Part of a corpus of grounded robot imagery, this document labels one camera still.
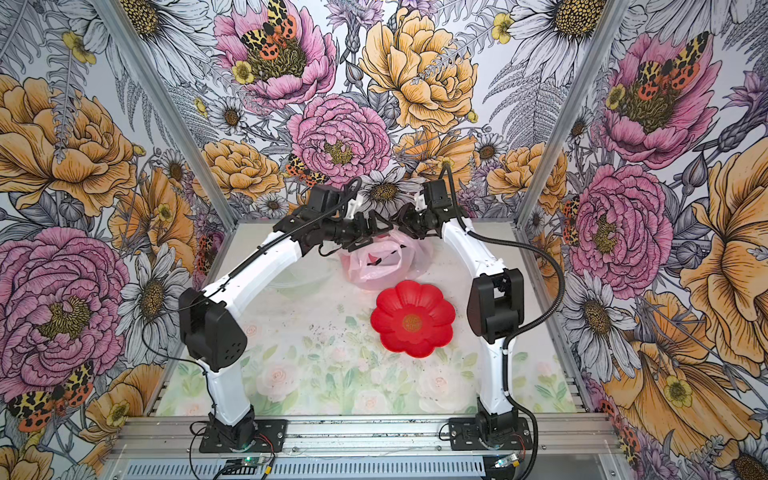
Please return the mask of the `pink plastic bag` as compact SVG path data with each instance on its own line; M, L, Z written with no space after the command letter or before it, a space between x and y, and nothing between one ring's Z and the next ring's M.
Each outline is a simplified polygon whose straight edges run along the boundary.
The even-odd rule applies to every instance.
M375 237L371 244L353 252L339 254L345 279L368 291L417 279L427 272L432 257L433 249L427 240L413 239L399 230Z

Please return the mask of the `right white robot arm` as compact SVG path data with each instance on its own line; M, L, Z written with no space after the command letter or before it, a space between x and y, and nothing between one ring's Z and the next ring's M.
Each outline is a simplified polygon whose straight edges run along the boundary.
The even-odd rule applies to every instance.
M471 277L466 318L481 345L475 435L488 449L526 448L529 427L509 401L507 372L511 345L507 338L519 331L525 317L522 273L507 268L491 252L442 180L424 183L415 203L400 208L394 221L411 238L436 235L466 267Z

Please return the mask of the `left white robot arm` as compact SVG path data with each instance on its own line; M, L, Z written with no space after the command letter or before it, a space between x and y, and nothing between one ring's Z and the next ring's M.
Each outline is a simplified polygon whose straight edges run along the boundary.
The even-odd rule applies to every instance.
M248 305L324 242L354 251L392 230L392 222L381 214L362 212L359 188L359 181L342 189L314 186L307 204L278 221L245 260L205 288L189 288L180 295L180 338L202 368L212 401L204 448L241 452L257 440L255 413L239 365L247 348L240 319Z

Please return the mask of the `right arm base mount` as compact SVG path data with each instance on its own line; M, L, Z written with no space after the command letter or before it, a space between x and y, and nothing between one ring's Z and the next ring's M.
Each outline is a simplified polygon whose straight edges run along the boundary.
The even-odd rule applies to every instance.
M448 441L453 451L530 451L532 430L519 417L453 417L448 420Z

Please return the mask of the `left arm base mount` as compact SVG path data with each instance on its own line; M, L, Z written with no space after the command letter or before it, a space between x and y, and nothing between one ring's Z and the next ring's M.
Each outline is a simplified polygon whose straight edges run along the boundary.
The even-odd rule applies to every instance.
M288 421L283 419L244 418L230 426L211 420L200 441L201 453L280 453L286 438Z

